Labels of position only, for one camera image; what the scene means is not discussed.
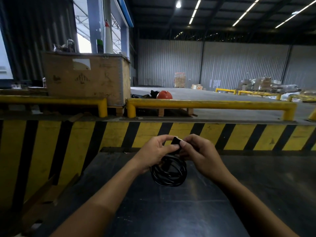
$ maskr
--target wooden crate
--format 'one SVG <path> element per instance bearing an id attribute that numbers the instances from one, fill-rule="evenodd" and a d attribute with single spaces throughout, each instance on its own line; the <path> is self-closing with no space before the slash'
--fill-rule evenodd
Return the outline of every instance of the wooden crate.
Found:
<path id="1" fill-rule="evenodd" d="M 131 96 L 130 62 L 119 54 L 43 52 L 48 94 L 59 97 L 106 98 L 124 106 Z"/>

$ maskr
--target hand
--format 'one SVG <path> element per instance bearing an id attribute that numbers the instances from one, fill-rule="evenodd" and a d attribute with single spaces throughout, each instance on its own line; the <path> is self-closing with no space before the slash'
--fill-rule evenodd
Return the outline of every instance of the hand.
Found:
<path id="1" fill-rule="evenodd" d="M 192 160 L 201 174 L 215 183 L 220 183 L 231 174 L 222 162 L 213 143 L 198 135 L 192 134 L 180 142 L 180 156 Z"/>
<path id="2" fill-rule="evenodd" d="M 174 136 L 172 135 L 159 135 L 152 137 L 144 144 L 131 159 L 133 164 L 139 168 L 140 173 L 146 172 L 150 167 L 158 164 L 166 154 L 180 148 L 179 145 L 162 145 L 165 141 L 171 141 L 173 138 Z"/>

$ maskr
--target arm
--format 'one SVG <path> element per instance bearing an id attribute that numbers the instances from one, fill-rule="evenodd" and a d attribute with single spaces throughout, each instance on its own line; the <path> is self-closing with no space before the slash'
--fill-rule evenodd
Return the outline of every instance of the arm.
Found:
<path id="1" fill-rule="evenodd" d="M 164 155 L 179 149 L 178 145 L 162 145 L 172 139 L 171 135 L 151 138 L 112 179 L 69 216 L 51 237 L 103 236 L 135 178 L 159 163 Z"/>
<path id="2" fill-rule="evenodd" d="M 298 236 L 228 171 L 209 140 L 193 134 L 180 146 L 181 156 L 225 193 L 251 236 Z"/>

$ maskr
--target warehouse floor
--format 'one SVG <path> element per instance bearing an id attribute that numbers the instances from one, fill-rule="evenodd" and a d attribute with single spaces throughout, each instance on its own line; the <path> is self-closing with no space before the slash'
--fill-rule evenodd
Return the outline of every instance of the warehouse floor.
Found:
<path id="1" fill-rule="evenodd" d="M 188 88 L 165 88 L 165 87 L 131 87 L 132 94 L 146 95 L 151 90 L 169 91 L 174 99 L 179 100 L 231 100 L 231 101 L 266 101 L 276 102 L 277 100 L 254 97 L 238 96 L 232 93 L 219 93 L 212 91 L 193 90 Z M 311 103 L 297 103 L 295 121 L 300 124 L 311 124 L 306 121 L 316 105 Z M 260 110 L 220 110 L 220 109 L 194 109 L 197 117 L 194 119 L 214 121 L 264 121 L 265 123 L 280 122 L 282 111 L 260 111 Z"/>
<path id="2" fill-rule="evenodd" d="M 99 153 L 68 188 L 33 236 L 49 236 L 87 201 L 133 153 Z M 223 156 L 231 173 L 301 237 L 316 232 L 316 158 Z M 105 236 L 249 236 L 222 191 L 188 162 L 179 187 L 161 187 L 149 172 L 130 187 Z"/>

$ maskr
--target corrugated metal wall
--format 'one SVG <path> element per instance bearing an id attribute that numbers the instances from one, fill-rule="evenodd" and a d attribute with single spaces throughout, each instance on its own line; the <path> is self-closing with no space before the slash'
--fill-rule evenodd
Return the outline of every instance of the corrugated metal wall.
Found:
<path id="1" fill-rule="evenodd" d="M 0 24 L 14 79 L 41 80 L 41 51 L 72 38 L 78 50 L 73 0 L 0 0 Z"/>
<path id="2" fill-rule="evenodd" d="M 206 42 L 201 85 L 234 89 L 243 79 L 281 80 L 287 51 L 287 45 Z"/>
<path id="3" fill-rule="evenodd" d="M 202 42 L 139 40 L 138 84 L 173 87 L 175 72 L 185 72 L 186 87 L 199 81 Z"/>
<path id="4" fill-rule="evenodd" d="M 316 89 L 316 46 L 294 46 L 284 84 Z"/>

